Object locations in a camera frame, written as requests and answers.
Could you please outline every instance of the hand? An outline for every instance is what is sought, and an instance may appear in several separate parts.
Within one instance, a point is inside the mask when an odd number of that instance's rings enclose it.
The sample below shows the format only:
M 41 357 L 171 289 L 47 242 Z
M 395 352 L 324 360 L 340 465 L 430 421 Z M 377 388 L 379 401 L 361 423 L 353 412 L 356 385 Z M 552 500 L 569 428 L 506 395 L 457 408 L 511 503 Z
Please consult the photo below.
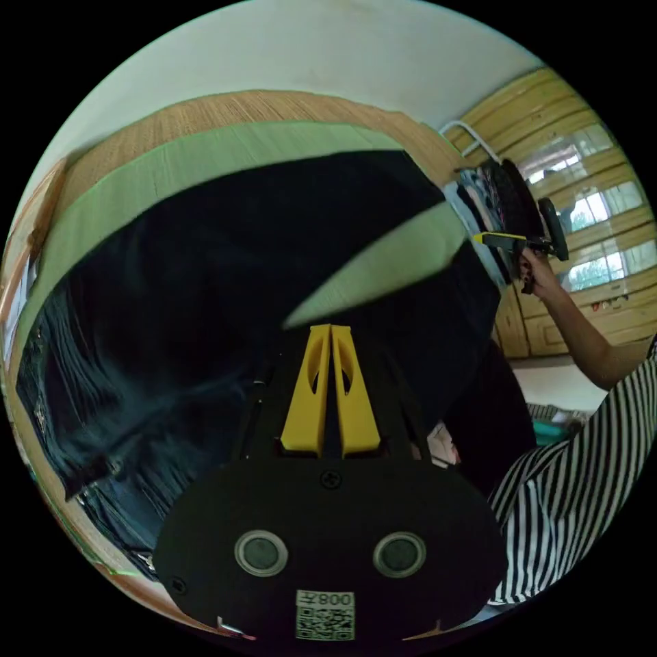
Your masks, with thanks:
M 548 258 L 543 253 L 535 253 L 529 248 L 523 250 L 520 258 L 520 277 L 527 282 L 534 277 L 533 294 L 542 301 L 549 300 L 563 293 Z

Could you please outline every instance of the green mat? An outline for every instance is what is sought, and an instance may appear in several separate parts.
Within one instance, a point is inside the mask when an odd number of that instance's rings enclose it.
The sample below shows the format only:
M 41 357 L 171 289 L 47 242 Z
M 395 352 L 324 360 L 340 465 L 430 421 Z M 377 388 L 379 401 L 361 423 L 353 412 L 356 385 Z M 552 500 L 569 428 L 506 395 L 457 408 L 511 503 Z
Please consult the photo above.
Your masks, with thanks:
M 385 134 L 347 124 L 248 123 L 179 138 L 109 173 L 53 225 L 18 323 L 16 355 L 20 358 L 32 324 L 57 282 L 86 253 L 158 201 L 239 170 L 364 150 L 404 149 Z M 287 324 L 351 307 L 430 276 L 451 262 L 466 239 L 449 204 L 438 205 L 347 263 L 293 312 Z

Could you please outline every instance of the teal object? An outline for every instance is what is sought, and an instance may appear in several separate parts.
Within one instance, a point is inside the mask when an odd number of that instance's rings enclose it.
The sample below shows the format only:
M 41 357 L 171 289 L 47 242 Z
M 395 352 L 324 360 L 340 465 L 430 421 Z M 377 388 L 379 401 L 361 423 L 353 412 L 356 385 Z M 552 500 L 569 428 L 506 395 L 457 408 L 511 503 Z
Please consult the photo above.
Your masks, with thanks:
M 536 443 L 541 447 L 545 445 L 554 445 L 566 438 L 566 430 L 560 426 L 547 424 L 545 422 L 540 422 L 539 420 L 532 420 L 532 423 L 534 424 Z

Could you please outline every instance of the wrist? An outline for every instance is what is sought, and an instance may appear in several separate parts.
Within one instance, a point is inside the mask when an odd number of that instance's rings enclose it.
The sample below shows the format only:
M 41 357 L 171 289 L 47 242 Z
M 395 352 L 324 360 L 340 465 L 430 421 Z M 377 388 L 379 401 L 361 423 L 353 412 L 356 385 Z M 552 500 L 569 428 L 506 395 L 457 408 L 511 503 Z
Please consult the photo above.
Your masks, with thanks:
M 557 307 L 563 303 L 571 302 L 570 295 L 558 283 L 545 289 L 541 295 L 541 300 L 548 307 Z

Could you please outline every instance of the white wall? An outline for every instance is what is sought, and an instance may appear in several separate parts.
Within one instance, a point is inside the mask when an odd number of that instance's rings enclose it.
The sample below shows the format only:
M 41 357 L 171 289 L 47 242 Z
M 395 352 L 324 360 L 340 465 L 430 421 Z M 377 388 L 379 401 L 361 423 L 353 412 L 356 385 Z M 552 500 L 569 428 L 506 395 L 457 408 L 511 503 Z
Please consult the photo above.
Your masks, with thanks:
M 576 365 L 523 368 L 513 373 L 530 404 L 554 404 L 569 411 L 594 411 L 606 395 Z
M 62 125 L 50 167 L 182 100 L 300 90 L 401 110 L 439 128 L 540 61 L 481 23 L 416 0 L 251 0 L 186 23 L 108 75 Z

